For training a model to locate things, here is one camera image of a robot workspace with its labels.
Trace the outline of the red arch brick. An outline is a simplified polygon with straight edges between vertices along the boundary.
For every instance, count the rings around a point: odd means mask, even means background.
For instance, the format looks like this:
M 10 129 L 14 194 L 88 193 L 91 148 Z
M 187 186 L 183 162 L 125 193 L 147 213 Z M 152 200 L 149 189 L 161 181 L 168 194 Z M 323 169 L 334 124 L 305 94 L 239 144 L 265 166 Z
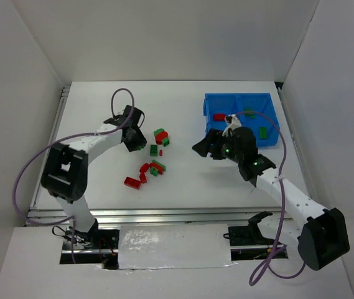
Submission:
M 144 164 L 140 167 L 139 172 L 140 172 L 140 173 L 145 173 L 149 168 L 150 168 L 150 164 L 149 164 L 149 163 L 144 163 Z

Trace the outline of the green 2x4 brick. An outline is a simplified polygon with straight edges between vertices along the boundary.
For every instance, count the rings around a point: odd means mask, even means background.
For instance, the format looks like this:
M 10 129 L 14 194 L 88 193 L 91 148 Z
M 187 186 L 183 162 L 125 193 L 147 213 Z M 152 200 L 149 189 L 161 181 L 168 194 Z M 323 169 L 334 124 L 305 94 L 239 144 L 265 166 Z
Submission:
M 154 145 L 150 145 L 150 149 L 149 149 L 149 154 L 150 156 L 158 156 L 158 145 L 154 144 Z

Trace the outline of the green 2x3 brick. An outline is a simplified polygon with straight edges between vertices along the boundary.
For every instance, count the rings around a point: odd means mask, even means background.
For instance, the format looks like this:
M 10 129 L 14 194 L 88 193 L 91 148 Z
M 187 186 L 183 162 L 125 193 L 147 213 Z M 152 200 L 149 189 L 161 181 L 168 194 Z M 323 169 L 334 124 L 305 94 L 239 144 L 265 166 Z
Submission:
M 261 140 L 266 140 L 268 138 L 268 131 L 266 127 L 259 128 L 259 137 Z

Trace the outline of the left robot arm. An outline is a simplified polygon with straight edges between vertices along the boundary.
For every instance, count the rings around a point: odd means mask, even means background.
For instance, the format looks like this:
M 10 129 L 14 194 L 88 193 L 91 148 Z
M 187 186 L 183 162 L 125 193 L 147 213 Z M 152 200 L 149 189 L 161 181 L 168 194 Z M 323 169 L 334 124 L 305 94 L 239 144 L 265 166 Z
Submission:
M 56 198 L 75 234 L 90 245 L 100 243 L 98 221 L 85 199 L 88 167 L 92 161 L 114 146 L 124 144 L 129 152 L 146 146 L 140 121 L 145 114 L 126 105 L 122 114 L 105 120 L 92 134 L 69 144 L 57 142 L 51 146 L 40 183 Z

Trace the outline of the tiny green 1x3 brick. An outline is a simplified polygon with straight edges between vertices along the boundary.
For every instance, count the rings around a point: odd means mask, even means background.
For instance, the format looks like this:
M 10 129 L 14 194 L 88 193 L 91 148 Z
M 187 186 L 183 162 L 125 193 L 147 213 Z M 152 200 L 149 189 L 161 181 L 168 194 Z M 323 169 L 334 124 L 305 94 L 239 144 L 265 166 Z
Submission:
M 256 117 L 256 112 L 252 108 L 245 108 L 243 111 L 246 118 Z

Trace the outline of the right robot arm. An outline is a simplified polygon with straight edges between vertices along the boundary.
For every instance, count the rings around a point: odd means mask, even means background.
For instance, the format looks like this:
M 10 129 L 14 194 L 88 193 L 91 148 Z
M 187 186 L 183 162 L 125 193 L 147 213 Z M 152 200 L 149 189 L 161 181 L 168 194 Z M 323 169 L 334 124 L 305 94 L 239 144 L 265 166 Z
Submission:
M 350 250 L 345 217 L 307 197 L 267 157 L 259 154 L 251 129 L 211 129 L 192 149 L 202 157 L 229 159 L 245 181 L 270 195 L 295 220 L 301 233 L 298 253 L 312 270 L 320 270 Z

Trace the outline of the red 2x2 brick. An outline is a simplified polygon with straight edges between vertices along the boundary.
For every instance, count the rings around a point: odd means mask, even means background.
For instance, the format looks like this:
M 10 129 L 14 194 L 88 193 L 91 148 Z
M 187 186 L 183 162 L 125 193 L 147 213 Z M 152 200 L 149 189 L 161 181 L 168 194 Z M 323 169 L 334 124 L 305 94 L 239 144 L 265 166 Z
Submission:
M 145 173 L 141 173 L 141 174 L 139 175 L 139 178 L 140 178 L 140 181 L 141 181 L 143 184 L 147 183 L 147 178 L 146 178 L 146 174 L 145 174 Z

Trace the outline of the large red 2x4 brick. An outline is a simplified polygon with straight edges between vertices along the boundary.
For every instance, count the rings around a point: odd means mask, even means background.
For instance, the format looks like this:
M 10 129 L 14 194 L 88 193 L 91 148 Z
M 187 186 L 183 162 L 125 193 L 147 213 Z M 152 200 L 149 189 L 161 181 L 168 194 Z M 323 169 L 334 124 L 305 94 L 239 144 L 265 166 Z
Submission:
M 126 177 L 124 180 L 124 185 L 133 189 L 139 190 L 141 187 L 142 182 L 140 180 L 131 178 L 131 177 Z

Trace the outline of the red sloped brick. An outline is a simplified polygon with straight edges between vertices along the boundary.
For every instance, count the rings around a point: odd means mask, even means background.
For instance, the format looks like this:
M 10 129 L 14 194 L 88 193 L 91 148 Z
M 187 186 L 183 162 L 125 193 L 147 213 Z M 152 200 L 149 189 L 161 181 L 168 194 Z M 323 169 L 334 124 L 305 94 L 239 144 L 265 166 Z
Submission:
M 213 115 L 213 121 L 225 121 L 225 117 L 224 113 L 216 113 Z

